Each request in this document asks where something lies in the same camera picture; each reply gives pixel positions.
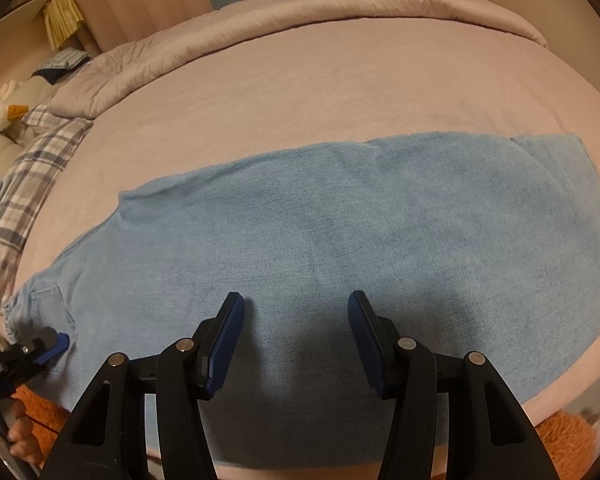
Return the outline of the person's left hand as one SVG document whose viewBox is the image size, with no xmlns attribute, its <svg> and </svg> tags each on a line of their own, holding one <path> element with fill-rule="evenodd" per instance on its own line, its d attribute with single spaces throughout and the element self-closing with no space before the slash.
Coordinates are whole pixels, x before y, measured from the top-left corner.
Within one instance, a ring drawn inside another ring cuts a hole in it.
<svg viewBox="0 0 600 480">
<path fill-rule="evenodd" d="M 32 432 L 33 424 L 26 413 L 26 407 L 20 400 L 11 398 L 7 402 L 6 413 L 12 419 L 12 426 L 9 427 L 6 437 L 0 435 L 0 444 L 8 442 L 11 456 L 40 466 L 43 463 L 43 455 L 38 439 Z"/>
</svg>

